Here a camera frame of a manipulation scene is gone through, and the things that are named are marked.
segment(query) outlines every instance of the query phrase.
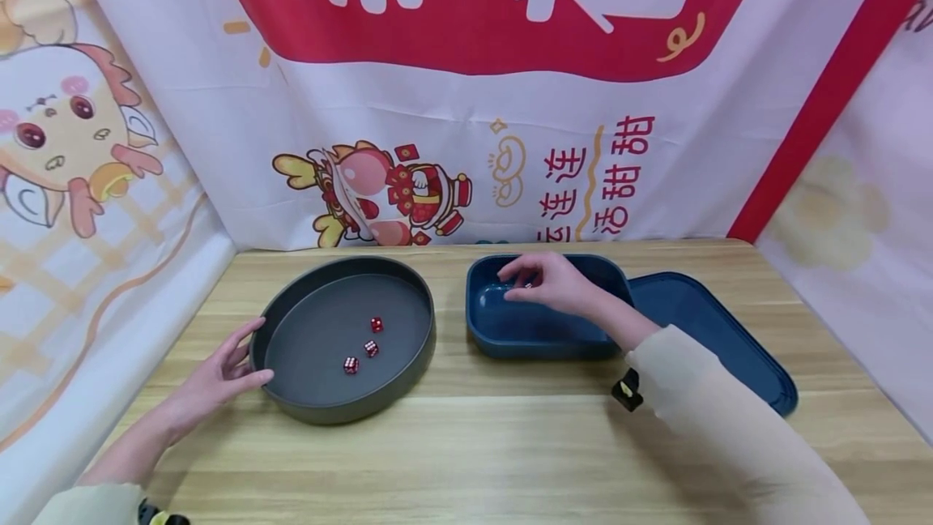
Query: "fingers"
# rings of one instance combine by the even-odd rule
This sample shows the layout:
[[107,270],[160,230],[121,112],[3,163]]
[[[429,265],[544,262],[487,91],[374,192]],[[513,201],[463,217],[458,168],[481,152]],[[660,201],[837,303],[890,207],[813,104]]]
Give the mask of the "fingers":
[[523,254],[506,263],[499,271],[499,280],[506,281],[515,278],[521,271],[539,271],[544,266],[545,254]]
[[238,365],[233,367],[226,373],[225,378],[227,380],[239,379],[241,377],[247,376],[253,372],[253,366],[250,364]]
[[539,288],[512,288],[505,293],[504,299],[508,302],[542,302]]
[[229,354],[227,360],[224,361],[224,366],[227,369],[232,369],[235,366],[238,366],[240,363],[243,363],[243,360],[246,358],[246,355],[249,354],[249,343],[240,345],[237,348],[233,349],[233,353]]
[[229,359],[229,355],[233,354],[234,349],[237,348],[237,345],[240,344],[240,341],[245,339],[245,337],[253,334],[253,331],[262,327],[262,324],[266,321],[265,318],[253,318],[252,321],[247,322],[242,327],[234,330],[233,333],[227,337],[226,340],[221,343],[220,347],[216,349],[214,354],[220,356],[224,361]]
[[522,288],[526,287],[528,284],[534,285],[536,279],[538,279],[538,271],[528,271],[528,269],[524,269],[524,271],[519,272],[518,277],[516,277],[515,287]]
[[224,382],[224,390],[226,392],[224,401],[231,400],[238,395],[243,395],[246,391],[256,390],[266,383],[271,382],[274,376],[275,373],[272,373],[271,369],[263,369],[247,373],[243,377],[229,380],[229,382]]

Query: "cartoon dragon eye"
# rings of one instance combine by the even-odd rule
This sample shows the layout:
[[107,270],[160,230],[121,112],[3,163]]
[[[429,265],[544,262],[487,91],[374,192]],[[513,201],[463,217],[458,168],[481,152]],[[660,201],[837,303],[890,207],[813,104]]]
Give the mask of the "cartoon dragon eye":
[[23,122],[16,126],[16,139],[26,148],[38,150],[45,145],[45,131],[32,122]]
[[94,107],[91,104],[91,101],[85,96],[72,96],[71,97],[71,111],[75,113],[75,116],[81,118],[82,120],[90,120],[94,118]]

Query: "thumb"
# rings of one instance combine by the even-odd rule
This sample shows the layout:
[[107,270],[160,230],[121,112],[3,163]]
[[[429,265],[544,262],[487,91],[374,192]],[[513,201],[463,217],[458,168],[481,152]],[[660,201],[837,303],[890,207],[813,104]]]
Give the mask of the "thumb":
[[541,302],[538,288],[512,288],[505,293],[508,302]]
[[227,397],[225,399],[233,399],[238,395],[245,394],[246,391],[256,390],[271,382],[274,376],[275,373],[271,369],[262,369],[253,371],[241,378],[233,379],[231,382],[226,382]]

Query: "black clip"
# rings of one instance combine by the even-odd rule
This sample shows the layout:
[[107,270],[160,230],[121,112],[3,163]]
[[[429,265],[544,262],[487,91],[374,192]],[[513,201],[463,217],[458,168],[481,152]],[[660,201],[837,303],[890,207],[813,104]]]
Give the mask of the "black clip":
[[629,411],[637,410],[645,402],[638,392],[638,372],[629,369],[625,377],[612,386],[612,396]]

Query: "white backdrop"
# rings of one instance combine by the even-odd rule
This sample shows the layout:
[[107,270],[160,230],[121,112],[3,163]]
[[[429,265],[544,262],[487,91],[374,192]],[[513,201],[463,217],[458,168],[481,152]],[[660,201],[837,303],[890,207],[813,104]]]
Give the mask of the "white backdrop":
[[0,523],[71,486],[233,243],[94,0],[0,0]]
[[933,442],[933,0],[919,0],[759,247]]
[[723,236],[862,0],[99,1],[235,242],[295,249]]

